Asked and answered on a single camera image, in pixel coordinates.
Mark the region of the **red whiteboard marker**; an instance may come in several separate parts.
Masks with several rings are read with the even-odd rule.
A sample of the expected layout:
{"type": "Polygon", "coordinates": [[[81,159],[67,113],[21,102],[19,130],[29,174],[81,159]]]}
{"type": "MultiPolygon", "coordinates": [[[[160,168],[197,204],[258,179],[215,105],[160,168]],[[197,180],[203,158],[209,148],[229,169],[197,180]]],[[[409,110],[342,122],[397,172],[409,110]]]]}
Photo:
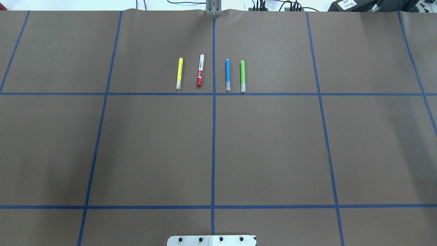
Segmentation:
{"type": "Polygon", "coordinates": [[[199,64],[198,64],[198,75],[197,75],[197,81],[196,81],[196,86],[197,87],[201,87],[202,86],[202,75],[203,75],[204,58],[205,58],[205,54],[204,53],[200,53],[199,64]]]}

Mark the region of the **blue highlighter pen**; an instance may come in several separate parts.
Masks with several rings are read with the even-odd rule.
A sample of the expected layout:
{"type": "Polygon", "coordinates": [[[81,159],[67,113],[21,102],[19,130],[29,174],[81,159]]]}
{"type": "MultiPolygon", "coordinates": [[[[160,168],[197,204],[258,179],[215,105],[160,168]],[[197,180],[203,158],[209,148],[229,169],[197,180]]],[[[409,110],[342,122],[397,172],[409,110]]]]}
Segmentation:
{"type": "Polygon", "coordinates": [[[225,90],[226,91],[230,91],[231,89],[230,81],[231,81],[230,60],[226,59],[225,60],[225,90]]]}

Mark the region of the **green highlighter pen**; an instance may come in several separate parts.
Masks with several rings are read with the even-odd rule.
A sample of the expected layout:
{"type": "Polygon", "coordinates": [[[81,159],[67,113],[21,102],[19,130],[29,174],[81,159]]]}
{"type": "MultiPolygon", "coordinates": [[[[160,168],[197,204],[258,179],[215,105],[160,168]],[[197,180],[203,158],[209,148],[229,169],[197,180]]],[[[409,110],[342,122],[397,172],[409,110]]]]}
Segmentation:
{"type": "Polygon", "coordinates": [[[239,63],[239,73],[240,73],[240,92],[245,93],[246,92],[246,85],[245,85],[245,61],[242,60],[239,63]]]}

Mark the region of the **yellow highlighter pen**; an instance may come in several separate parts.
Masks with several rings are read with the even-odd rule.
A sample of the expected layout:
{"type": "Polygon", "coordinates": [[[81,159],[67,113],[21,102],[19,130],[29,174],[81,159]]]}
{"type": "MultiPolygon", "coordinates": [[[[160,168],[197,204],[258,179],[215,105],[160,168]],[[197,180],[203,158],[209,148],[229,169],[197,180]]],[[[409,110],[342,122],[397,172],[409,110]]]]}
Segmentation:
{"type": "Polygon", "coordinates": [[[176,89],[177,90],[181,89],[183,64],[184,64],[184,59],[180,57],[178,60],[177,79],[176,79],[176,89]]]}

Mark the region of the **brown paper table mat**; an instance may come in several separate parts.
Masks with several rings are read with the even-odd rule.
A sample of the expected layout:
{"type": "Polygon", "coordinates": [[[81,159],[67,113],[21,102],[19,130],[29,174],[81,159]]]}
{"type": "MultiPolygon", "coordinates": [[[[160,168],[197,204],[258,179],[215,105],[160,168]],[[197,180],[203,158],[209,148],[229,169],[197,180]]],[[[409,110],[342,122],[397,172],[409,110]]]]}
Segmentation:
{"type": "Polygon", "coordinates": [[[0,106],[2,246],[436,245],[436,13],[2,11],[0,106]]]}

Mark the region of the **black box with label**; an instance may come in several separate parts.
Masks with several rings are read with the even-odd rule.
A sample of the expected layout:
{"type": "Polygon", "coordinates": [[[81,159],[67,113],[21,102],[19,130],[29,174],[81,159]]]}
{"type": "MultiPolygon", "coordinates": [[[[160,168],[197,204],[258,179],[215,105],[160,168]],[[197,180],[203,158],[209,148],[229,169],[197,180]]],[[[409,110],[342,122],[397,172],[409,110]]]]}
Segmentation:
{"type": "Polygon", "coordinates": [[[367,12],[372,10],[377,0],[336,0],[328,12],[367,12]]]}

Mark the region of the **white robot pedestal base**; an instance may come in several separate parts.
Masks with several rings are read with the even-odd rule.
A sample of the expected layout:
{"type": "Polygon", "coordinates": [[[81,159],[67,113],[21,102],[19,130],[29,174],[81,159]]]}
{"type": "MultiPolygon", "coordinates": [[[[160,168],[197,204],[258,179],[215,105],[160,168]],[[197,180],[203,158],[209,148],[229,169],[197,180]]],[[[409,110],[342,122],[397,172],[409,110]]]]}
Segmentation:
{"type": "Polygon", "coordinates": [[[179,235],[171,236],[167,246],[256,246],[254,235],[179,235]]]}

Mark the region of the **aluminium frame post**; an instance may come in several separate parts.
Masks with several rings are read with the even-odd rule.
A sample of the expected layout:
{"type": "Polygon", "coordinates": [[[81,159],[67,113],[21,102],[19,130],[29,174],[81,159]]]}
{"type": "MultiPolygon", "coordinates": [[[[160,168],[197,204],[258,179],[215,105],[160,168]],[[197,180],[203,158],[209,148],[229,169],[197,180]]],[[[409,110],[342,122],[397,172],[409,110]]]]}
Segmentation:
{"type": "Polygon", "coordinates": [[[206,0],[206,15],[207,16],[221,16],[222,15],[222,1],[221,0],[206,0]]]}

